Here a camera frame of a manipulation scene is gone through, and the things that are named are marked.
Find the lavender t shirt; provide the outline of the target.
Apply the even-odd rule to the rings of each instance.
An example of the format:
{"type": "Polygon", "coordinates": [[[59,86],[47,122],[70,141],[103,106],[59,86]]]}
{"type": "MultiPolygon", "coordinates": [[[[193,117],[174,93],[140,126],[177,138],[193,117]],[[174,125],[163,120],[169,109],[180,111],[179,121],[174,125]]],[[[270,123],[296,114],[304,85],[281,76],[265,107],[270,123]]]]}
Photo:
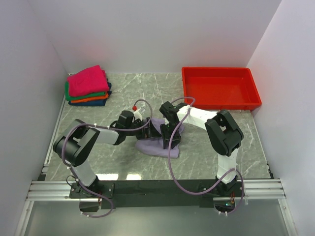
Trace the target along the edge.
{"type": "MultiPolygon", "coordinates": [[[[161,134],[160,125],[164,124],[164,119],[152,118],[151,122],[154,128],[161,134]]],[[[181,134],[185,129],[182,124],[179,127],[179,133],[181,134]]],[[[135,144],[135,148],[145,155],[150,156],[160,156],[168,158],[168,149],[163,148],[162,138],[148,138],[143,140],[138,140],[135,144]]],[[[179,145],[175,146],[170,151],[170,158],[177,159],[179,157],[179,145]]]]}

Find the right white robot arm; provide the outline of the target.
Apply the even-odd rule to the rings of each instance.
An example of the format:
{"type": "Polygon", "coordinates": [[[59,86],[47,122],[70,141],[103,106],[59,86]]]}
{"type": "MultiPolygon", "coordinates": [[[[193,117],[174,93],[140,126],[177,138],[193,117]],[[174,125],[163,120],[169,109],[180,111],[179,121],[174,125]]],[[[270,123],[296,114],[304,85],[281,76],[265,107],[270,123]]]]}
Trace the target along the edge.
{"type": "Polygon", "coordinates": [[[168,165],[175,184],[184,192],[191,195],[202,195],[208,192],[216,192],[221,196],[227,196],[233,191],[237,182],[236,157],[238,149],[244,138],[240,127],[229,111],[221,110],[211,112],[194,108],[186,103],[176,106],[165,102],[159,111],[163,114],[167,123],[160,126],[163,147],[167,149],[168,165]],[[207,131],[212,148],[218,154],[218,171],[216,182],[213,186],[202,192],[190,192],[182,187],[176,180],[171,167],[171,150],[181,141],[179,128],[183,123],[202,128],[207,131]]]}

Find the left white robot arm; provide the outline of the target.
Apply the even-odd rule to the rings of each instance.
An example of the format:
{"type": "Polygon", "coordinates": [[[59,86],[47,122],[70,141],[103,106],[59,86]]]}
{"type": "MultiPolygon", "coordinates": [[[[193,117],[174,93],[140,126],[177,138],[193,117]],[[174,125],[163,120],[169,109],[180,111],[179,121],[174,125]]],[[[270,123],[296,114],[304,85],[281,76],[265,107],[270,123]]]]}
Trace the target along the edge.
{"type": "Polygon", "coordinates": [[[117,146],[127,136],[134,136],[140,141],[160,138],[160,125],[163,123],[155,118],[141,119],[136,112],[131,111],[122,111],[118,120],[112,122],[108,129],[89,127],[76,119],[54,142],[53,151],[82,182],[81,192],[91,198],[100,191],[99,179],[87,161],[94,144],[101,142],[117,146]]]}

